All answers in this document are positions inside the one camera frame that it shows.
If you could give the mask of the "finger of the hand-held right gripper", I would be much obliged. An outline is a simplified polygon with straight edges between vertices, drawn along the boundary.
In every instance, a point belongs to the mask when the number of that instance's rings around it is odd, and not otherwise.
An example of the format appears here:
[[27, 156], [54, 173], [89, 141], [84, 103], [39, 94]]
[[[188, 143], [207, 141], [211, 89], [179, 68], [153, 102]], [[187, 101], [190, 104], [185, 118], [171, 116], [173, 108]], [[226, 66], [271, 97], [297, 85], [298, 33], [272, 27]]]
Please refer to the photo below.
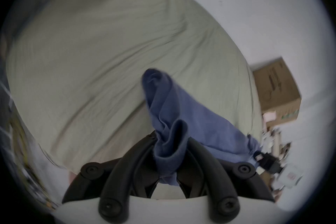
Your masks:
[[266, 170], [269, 174], [279, 174], [283, 169], [279, 159], [269, 153], [256, 151], [253, 157], [259, 166]]

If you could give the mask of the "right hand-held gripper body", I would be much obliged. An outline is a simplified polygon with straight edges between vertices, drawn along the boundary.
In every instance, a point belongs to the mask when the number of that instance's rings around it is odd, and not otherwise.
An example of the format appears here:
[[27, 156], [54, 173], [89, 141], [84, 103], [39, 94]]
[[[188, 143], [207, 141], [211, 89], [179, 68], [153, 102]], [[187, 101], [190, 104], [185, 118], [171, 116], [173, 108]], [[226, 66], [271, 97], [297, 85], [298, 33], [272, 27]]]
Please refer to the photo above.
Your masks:
[[276, 188], [292, 188], [298, 184], [303, 177], [303, 170], [294, 164], [286, 164], [275, 176], [273, 186]]

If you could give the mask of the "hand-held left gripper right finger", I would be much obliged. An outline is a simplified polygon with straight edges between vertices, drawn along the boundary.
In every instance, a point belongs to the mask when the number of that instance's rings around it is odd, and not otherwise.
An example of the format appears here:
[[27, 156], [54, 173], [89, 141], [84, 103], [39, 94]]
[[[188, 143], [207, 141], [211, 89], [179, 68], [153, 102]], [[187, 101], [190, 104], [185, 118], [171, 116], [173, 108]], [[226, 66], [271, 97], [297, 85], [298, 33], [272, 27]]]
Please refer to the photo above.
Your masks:
[[210, 218], [236, 218], [241, 208], [238, 197], [275, 203], [251, 163], [216, 159], [193, 138], [188, 139], [177, 182], [187, 199], [208, 197]]

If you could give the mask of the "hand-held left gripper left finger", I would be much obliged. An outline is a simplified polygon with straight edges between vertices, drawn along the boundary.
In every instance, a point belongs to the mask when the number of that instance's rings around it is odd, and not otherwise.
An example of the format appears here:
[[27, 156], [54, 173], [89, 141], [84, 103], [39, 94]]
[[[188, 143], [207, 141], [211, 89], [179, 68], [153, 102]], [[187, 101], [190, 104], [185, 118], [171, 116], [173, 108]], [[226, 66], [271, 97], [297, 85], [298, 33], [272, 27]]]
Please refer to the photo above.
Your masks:
[[67, 189], [62, 205], [98, 197], [98, 213], [102, 218], [128, 218], [129, 197], [136, 172], [151, 154], [156, 142], [153, 131], [132, 146], [122, 158], [84, 164]]

